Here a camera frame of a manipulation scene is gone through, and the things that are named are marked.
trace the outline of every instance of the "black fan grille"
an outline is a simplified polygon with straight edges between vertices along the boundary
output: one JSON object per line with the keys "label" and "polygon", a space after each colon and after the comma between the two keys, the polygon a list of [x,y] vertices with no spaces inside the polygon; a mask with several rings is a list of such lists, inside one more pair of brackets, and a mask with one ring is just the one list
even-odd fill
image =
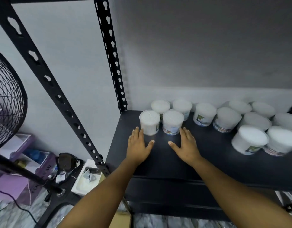
{"label": "black fan grille", "polygon": [[22,125],[27,109],[23,85],[12,66],[0,53],[0,147]]}

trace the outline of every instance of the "hand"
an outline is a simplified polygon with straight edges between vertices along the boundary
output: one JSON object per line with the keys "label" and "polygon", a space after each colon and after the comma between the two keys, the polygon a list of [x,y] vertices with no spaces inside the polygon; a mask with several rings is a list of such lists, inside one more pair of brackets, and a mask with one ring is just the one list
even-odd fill
{"label": "hand", "polygon": [[145,147],[144,130],[139,132],[139,127],[136,127],[128,139],[127,158],[138,166],[149,156],[153,145],[154,140],[151,140]]}
{"label": "hand", "polygon": [[168,144],[177,153],[179,158],[181,158],[188,165],[193,166],[199,159],[201,159],[200,152],[197,148],[197,143],[195,138],[191,135],[190,131],[185,127],[180,128],[181,134],[181,148],[179,148],[172,141]]}

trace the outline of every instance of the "white wall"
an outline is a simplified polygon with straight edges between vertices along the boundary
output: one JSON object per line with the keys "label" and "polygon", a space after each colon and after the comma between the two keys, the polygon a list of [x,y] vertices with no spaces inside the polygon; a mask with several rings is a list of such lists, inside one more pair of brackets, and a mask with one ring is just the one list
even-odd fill
{"label": "white wall", "polygon": [[[120,114],[94,3],[13,7],[105,159]],[[28,95],[28,113],[21,131],[36,135],[39,148],[90,158],[1,26],[0,52],[17,71]]]}
{"label": "white wall", "polygon": [[[183,97],[292,105],[292,11],[257,0],[111,0],[129,109]],[[92,1],[13,5],[105,158],[119,119]],[[0,27],[0,52],[28,94],[22,131],[55,153],[89,155]]]}
{"label": "white wall", "polygon": [[216,106],[229,99],[261,100],[278,111],[292,105],[291,3],[109,3],[131,109],[179,96]]}

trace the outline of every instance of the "container lid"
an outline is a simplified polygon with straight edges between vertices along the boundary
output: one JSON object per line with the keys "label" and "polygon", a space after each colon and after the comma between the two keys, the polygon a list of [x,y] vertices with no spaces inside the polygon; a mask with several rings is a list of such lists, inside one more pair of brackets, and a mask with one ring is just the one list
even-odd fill
{"label": "container lid", "polygon": [[254,126],[243,125],[238,132],[244,140],[255,146],[264,146],[269,142],[267,134]]}
{"label": "container lid", "polygon": [[165,100],[155,100],[151,103],[151,108],[159,114],[162,114],[170,109],[170,103]]}
{"label": "container lid", "polygon": [[292,130],[282,126],[272,126],[267,131],[267,134],[278,143],[292,147]]}
{"label": "container lid", "polygon": [[252,110],[251,105],[243,101],[229,101],[228,105],[239,114],[246,114]]}
{"label": "container lid", "polygon": [[270,106],[269,104],[259,102],[259,101],[254,101],[251,104],[253,111],[257,112],[258,114],[261,114],[264,117],[272,117],[275,115],[276,111],[275,108]]}
{"label": "container lid", "polygon": [[202,116],[214,117],[217,114],[217,108],[210,103],[198,103],[196,111]]}
{"label": "container lid", "polygon": [[272,126],[272,122],[268,118],[254,112],[246,113],[243,119],[247,124],[251,126],[258,126],[263,130],[267,130]]}
{"label": "container lid", "polygon": [[169,110],[163,113],[163,123],[170,125],[179,125],[183,123],[184,115],[176,110]]}
{"label": "container lid", "polygon": [[292,128],[292,114],[278,113],[275,115],[274,120],[286,128]]}
{"label": "container lid", "polygon": [[242,119],[237,111],[228,107],[219,108],[217,114],[224,123],[229,125],[237,124]]}
{"label": "container lid", "polygon": [[176,99],[172,102],[172,108],[180,112],[190,111],[192,107],[193,104],[185,99]]}
{"label": "container lid", "polygon": [[145,110],[140,114],[140,122],[152,126],[157,125],[160,122],[161,116],[159,113],[155,112],[154,110]]}

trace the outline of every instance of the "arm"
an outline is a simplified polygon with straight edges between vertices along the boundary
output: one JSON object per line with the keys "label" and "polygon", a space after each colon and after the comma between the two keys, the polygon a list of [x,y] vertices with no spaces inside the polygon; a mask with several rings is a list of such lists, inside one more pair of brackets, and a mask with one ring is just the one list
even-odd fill
{"label": "arm", "polygon": [[58,228],[108,228],[130,178],[148,157],[153,145],[154,140],[145,147],[144,131],[139,132],[136,127],[129,137],[125,160],[72,208]]}
{"label": "arm", "polygon": [[224,174],[202,158],[190,131],[180,129],[181,148],[168,142],[177,155],[205,182],[225,214],[238,228],[292,228],[292,216],[263,195]]}

